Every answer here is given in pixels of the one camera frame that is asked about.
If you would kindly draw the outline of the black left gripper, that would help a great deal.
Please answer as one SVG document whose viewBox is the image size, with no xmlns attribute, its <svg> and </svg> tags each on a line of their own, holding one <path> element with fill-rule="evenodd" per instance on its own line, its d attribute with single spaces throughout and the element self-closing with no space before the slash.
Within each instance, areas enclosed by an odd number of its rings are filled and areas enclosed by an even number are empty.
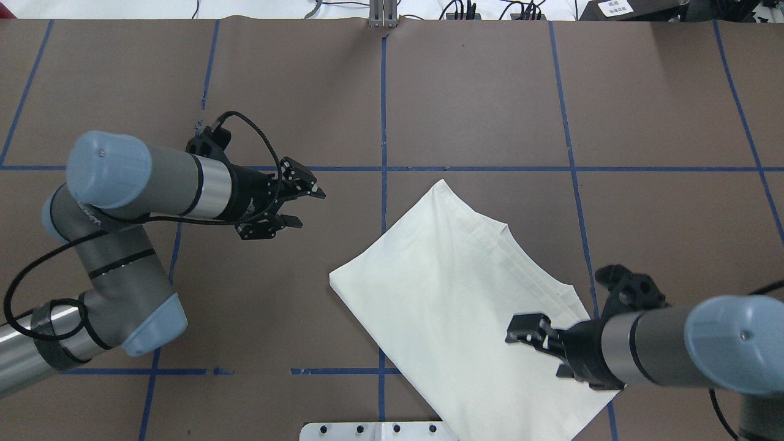
<svg viewBox="0 0 784 441">
<path fill-rule="evenodd" d="M 301 197 L 326 199 L 310 168 L 284 157 L 282 177 L 232 165 L 230 222 L 241 240 L 275 238 L 287 228 L 302 228 L 302 221 L 280 214 L 283 204 Z"/>
</svg>

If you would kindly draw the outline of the left robot arm grey silver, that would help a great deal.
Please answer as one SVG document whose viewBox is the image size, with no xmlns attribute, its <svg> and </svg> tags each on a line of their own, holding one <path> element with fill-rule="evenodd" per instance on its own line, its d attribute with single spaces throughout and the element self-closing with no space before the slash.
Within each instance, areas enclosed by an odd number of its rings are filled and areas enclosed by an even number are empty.
<svg viewBox="0 0 784 441">
<path fill-rule="evenodd" d="M 300 197 L 325 192 L 304 165 L 285 157 L 262 173 L 230 162 L 226 129 L 205 129 L 184 151 L 135 137 L 89 131 L 68 156 L 66 181 L 42 207 L 42 223 L 75 249 L 92 287 L 19 316 L 4 301 L 2 397 L 80 368 L 113 348 L 129 356 L 182 335 L 188 321 L 145 222 L 225 222 L 243 240 L 300 228 L 280 214 Z"/>
</svg>

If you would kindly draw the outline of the right robot arm grey silver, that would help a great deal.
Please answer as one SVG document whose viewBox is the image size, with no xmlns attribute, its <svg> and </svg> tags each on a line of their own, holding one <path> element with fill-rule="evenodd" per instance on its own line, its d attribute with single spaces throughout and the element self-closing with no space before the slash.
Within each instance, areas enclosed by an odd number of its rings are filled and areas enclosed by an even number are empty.
<svg viewBox="0 0 784 441">
<path fill-rule="evenodd" d="M 739 440 L 783 438 L 783 305 L 765 295 L 591 319 L 558 330 L 543 313 L 514 315 L 508 344 L 559 360 L 556 376 L 595 391 L 628 385 L 725 389 L 742 396 Z"/>
</svg>

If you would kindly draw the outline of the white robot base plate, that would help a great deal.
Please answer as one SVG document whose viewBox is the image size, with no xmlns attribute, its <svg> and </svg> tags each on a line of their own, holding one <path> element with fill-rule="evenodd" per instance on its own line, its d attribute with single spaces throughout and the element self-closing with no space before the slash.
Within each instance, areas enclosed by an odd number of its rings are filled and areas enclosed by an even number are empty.
<svg viewBox="0 0 784 441">
<path fill-rule="evenodd" d="M 300 440 L 458 440 L 441 421 L 308 423 Z"/>
</svg>

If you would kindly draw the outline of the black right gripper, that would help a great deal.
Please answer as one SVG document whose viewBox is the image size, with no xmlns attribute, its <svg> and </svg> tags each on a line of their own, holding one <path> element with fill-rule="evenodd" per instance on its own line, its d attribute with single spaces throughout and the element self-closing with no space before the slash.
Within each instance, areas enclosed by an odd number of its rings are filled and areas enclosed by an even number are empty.
<svg viewBox="0 0 784 441">
<path fill-rule="evenodd" d="M 594 391 L 621 391 L 624 382 L 611 372 L 601 348 L 607 319 L 591 319 L 556 330 L 544 313 L 516 314 L 506 332 L 507 344 L 526 344 L 543 353 L 565 352 L 556 370 L 558 379 L 587 383 Z"/>
</svg>

